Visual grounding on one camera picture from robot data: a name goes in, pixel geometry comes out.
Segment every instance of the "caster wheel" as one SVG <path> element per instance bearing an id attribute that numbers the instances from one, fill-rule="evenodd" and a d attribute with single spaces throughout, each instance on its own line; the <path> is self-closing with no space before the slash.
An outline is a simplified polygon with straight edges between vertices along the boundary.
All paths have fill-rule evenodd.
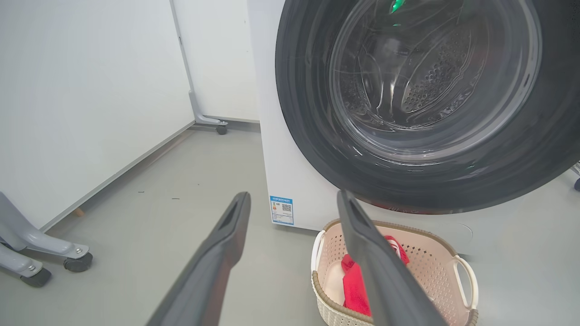
<path id="1" fill-rule="evenodd" d="M 31 277 L 21 276 L 20 280 L 33 288 L 42 288 L 50 278 L 50 271 L 48 269 L 41 269 L 36 275 Z"/>
<path id="2" fill-rule="evenodd" d="M 64 261 L 64 268 L 75 273 L 80 273 L 89 269 L 92 262 L 93 255 L 91 255 L 90 252 L 87 252 L 86 255 L 78 259 L 67 258 Z"/>
<path id="3" fill-rule="evenodd" d="M 226 126 L 217 126 L 216 131 L 220 135 L 227 134 L 227 127 Z"/>

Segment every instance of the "white panel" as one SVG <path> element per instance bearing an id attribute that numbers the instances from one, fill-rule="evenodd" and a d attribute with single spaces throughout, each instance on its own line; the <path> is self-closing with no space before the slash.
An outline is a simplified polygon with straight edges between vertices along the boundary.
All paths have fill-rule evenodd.
<path id="1" fill-rule="evenodd" d="M 0 190 L 42 227 L 193 120 L 168 0 L 0 0 Z"/>
<path id="2" fill-rule="evenodd" d="M 320 230 L 338 218 L 338 189 L 308 163 L 282 115 L 274 61 L 283 7 L 284 0 L 248 1 L 268 193 L 293 200 L 295 226 Z"/>
<path id="3" fill-rule="evenodd" d="M 203 114 L 257 121 L 256 77 L 245 0 L 174 0 Z"/>

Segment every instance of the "basket handle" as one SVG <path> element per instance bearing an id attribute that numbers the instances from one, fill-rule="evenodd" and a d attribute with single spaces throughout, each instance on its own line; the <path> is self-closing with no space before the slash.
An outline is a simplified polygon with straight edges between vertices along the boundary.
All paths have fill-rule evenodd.
<path id="1" fill-rule="evenodd" d="M 457 283 L 459 284 L 459 291 L 461 292 L 461 298 L 463 299 L 463 305 L 467 309 L 476 309 L 477 303 L 479 301 L 479 288 L 477 286 L 477 278 L 475 277 L 475 273 L 473 272 L 473 269 L 471 268 L 471 266 L 469 266 L 469 264 L 465 261 L 465 259 L 463 259 L 459 256 L 454 256 L 454 259 L 456 261 L 455 277 L 457 277 Z M 470 283 L 471 289 L 472 289 L 472 299 L 471 299 L 470 305 L 468 305 L 468 303 L 467 303 L 467 299 L 465 298 L 465 293 L 463 292 L 463 286 L 461 286 L 461 279 L 459 278 L 459 273 L 457 272 L 457 264 L 458 263 L 461 264 L 461 266 L 463 266 L 463 268 L 467 272 L 467 276 L 469 277 L 469 283 Z"/>
<path id="2" fill-rule="evenodd" d="M 326 231 L 322 230 L 316 236 L 316 240 L 314 240 L 314 245 L 312 246 L 312 256 L 310 257 L 310 272 L 318 269 L 318 261 L 320 258 L 318 255 L 320 254 L 320 244 L 322 242 L 322 237 L 324 236 Z"/>

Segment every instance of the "white wall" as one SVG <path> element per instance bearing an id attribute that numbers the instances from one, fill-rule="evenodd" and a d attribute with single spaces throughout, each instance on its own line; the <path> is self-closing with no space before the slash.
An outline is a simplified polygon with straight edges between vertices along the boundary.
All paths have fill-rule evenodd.
<path id="1" fill-rule="evenodd" d="M 169 0 L 0 0 L 0 190 L 37 227 L 193 121 Z"/>
<path id="2" fill-rule="evenodd" d="M 205 115 L 257 121 L 245 0 L 174 0 L 195 94 Z"/>

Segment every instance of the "metal stand leg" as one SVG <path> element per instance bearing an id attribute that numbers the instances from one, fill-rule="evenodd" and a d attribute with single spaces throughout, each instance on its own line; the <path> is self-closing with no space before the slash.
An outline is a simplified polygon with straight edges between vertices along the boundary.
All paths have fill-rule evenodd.
<path id="1" fill-rule="evenodd" d="M 50 278 L 50 272 L 42 268 L 42 263 L 13 252 L 0 244 L 0 266 L 20 274 L 22 282 L 32 287 L 42 287 Z"/>
<path id="2" fill-rule="evenodd" d="M 89 253 L 89 247 L 86 245 L 75 244 L 69 241 L 64 241 L 58 238 L 47 236 L 35 228 L 22 215 L 22 213 L 12 204 L 12 202 L 0 191 L 0 237 L 6 241 L 14 250 L 21 251 L 24 248 L 34 249 L 68 257 L 76 260 L 76 263 L 86 265 L 88 269 L 92 261 L 92 255 Z M 65 260 L 65 268 L 72 271 L 82 271 L 82 268 L 70 269 L 67 267 Z"/>
<path id="3" fill-rule="evenodd" d="M 32 277 L 42 269 L 42 263 L 0 245 L 0 266 L 24 277 Z"/>
<path id="4" fill-rule="evenodd" d="M 580 162 L 572 166 L 572 171 L 576 172 L 576 174 L 580 176 Z M 580 191 L 580 179 L 576 180 L 576 183 L 574 184 L 574 189 Z"/>
<path id="5" fill-rule="evenodd" d="M 179 48 L 182 51 L 183 64 L 185 65 L 187 80 L 189 82 L 190 87 L 189 101 L 191 102 L 191 108 L 193 109 L 195 123 L 201 125 L 217 126 L 216 128 L 217 133 L 219 133 L 220 135 L 225 135 L 227 132 L 227 122 L 204 116 L 203 113 L 201 112 L 199 103 L 197 103 L 197 99 L 195 98 L 195 92 L 193 88 L 193 81 L 191 79 L 191 74 L 189 71 L 189 64 L 187 63 L 187 56 L 185 55 L 185 48 L 183 47 L 181 31 L 179 30 L 179 23 L 177 22 L 177 14 L 175 13 L 175 5 L 173 4 L 173 0 L 169 0 L 169 4 L 171 5 L 171 11 L 173 13 L 173 22 L 175 23 L 175 30 L 177 31 L 177 40 L 179 41 Z"/>

